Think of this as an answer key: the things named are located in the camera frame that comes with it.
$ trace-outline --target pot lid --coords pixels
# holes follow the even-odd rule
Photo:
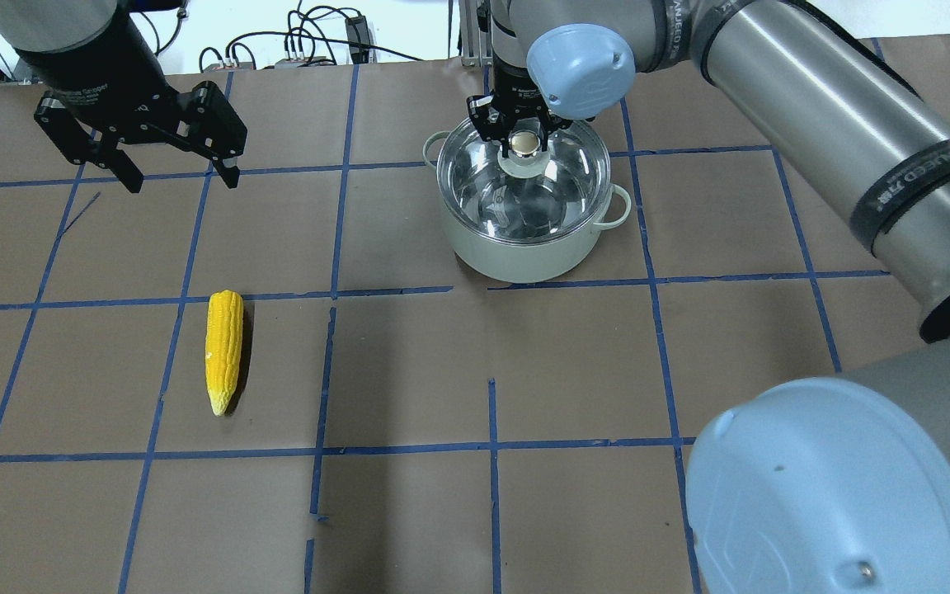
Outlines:
[[[445,140],[438,183],[446,205],[464,226],[502,243],[554,241],[588,223],[610,200],[610,156],[583,121],[538,146],[538,121],[521,121],[501,146],[485,142],[470,120]]]

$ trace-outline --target blue joint cap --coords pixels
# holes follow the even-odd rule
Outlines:
[[[590,23],[543,34],[527,53],[530,77],[549,109],[567,120],[588,120],[622,101],[637,78],[633,49],[621,35]]]

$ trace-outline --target white floor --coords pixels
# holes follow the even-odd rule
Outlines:
[[[814,3],[856,37],[950,33],[950,0],[814,0]],[[306,7],[316,4],[317,0],[308,0]],[[374,42],[385,48],[423,59],[435,59],[448,57],[449,48],[456,46],[455,33],[452,42],[446,39],[448,0],[347,0],[346,5],[359,8],[369,17]],[[293,7],[290,0],[192,0],[189,19],[182,24],[180,36],[161,56],[163,71],[167,74],[196,72],[197,56],[207,45],[215,45],[221,50],[230,39],[248,31],[283,31],[285,15]],[[166,40],[173,31],[174,12],[156,12],[151,17],[159,35]],[[455,14],[453,31],[457,29],[458,19],[459,15]],[[148,23],[142,19],[137,19],[137,22],[150,45],[153,44]],[[341,18],[326,19],[322,26],[328,37],[346,38]],[[260,68],[284,57],[280,37],[264,36],[245,42],[256,53],[256,65]],[[0,50],[10,65],[16,63],[16,54],[1,37]],[[346,48],[337,46],[336,53],[342,63],[343,57],[347,56]],[[381,54],[379,59],[395,61],[400,58]]]

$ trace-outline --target pot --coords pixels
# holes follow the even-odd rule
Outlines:
[[[576,121],[552,133],[547,151],[529,142],[535,133],[517,130],[505,158],[464,120],[423,147],[425,163],[437,171],[449,244],[468,266],[498,281],[540,282],[570,271],[600,233],[633,211],[629,192],[610,183],[610,154],[588,124]],[[441,139],[436,166],[430,147]],[[614,196],[625,202],[625,213],[604,221]]]

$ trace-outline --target yellow object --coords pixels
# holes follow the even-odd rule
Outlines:
[[[244,337],[244,300],[232,290],[215,293],[208,301],[208,334],[204,349],[211,410],[222,417],[237,390],[241,374],[241,341]]]

